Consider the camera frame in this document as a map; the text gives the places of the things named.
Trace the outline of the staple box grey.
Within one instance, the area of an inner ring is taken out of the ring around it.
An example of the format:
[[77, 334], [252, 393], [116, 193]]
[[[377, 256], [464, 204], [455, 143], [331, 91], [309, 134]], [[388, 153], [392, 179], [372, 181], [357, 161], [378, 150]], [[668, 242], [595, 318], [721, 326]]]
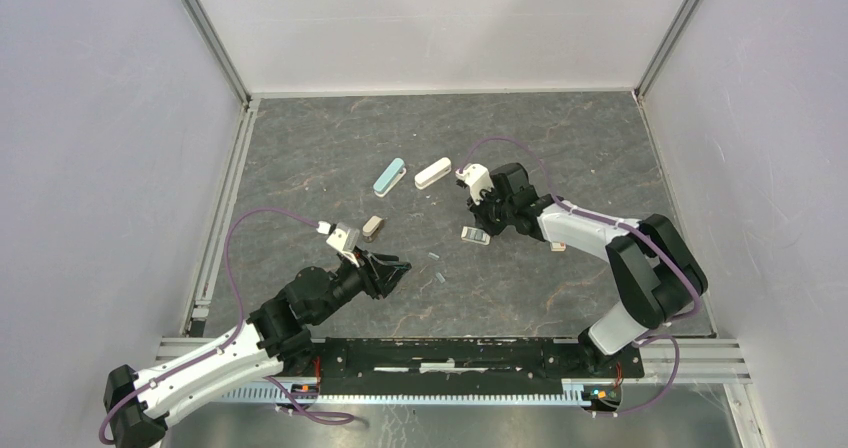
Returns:
[[464, 226], [461, 231], [460, 239], [463, 242], [488, 246], [491, 243], [491, 236], [484, 230], [471, 226]]

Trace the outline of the small beige stapler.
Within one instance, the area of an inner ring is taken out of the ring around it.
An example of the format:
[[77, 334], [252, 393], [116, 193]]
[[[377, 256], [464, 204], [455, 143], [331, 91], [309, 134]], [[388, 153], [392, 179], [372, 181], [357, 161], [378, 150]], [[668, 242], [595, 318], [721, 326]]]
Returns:
[[362, 227], [362, 236], [368, 243], [373, 242], [382, 230], [385, 219], [380, 216], [371, 216]]

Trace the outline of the white stapler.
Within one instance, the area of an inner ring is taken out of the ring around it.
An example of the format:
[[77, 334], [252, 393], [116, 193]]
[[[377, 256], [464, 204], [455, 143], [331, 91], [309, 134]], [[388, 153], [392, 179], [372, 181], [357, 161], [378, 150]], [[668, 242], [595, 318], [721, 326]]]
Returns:
[[431, 163], [414, 176], [414, 184], [418, 190], [424, 190], [436, 181], [447, 176], [452, 171], [452, 161], [442, 157]]

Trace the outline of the light blue stapler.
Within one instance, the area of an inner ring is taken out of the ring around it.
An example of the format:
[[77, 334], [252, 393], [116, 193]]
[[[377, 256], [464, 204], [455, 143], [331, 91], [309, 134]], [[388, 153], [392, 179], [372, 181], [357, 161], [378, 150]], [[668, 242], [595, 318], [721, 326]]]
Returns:
[[394, 158], [383, 172], [377, 177], [372, 190], [379, 197], [385, 197], [407, 172], [406, 163], [402, 158]]

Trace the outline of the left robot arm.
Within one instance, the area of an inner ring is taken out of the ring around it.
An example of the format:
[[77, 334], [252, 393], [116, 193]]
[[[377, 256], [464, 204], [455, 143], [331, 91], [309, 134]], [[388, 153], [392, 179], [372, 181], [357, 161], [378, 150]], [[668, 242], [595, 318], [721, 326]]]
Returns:
[[396, 256], [361, 249], [339, 260], [334, 271], [300, 270], [232, 329], [185, 355], [141, 370], [113, 369], [104, 393], [101, 443], [151, 447], [188, 414], [234, 388], [284, 371], [306, 373], [316, 356], [311, 327], [361, 293], [386, 298], [412, 267]]

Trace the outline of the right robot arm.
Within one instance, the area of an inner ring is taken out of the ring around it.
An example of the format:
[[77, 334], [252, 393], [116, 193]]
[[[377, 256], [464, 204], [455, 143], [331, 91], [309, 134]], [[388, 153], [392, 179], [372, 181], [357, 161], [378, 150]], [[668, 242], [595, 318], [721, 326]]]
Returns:
[[469, 191], [475, 240], [512, 227], [553, 250], [575, 248], [609, 265], [619, 300], [578, 337], [577, 360], [585, 373], [606, 374], [626, 347], [700, 309], [707, 277], [669, 218], [615, 218], [540, 195], [519, 163], [494, 171], [469, 164], [456, 177]]

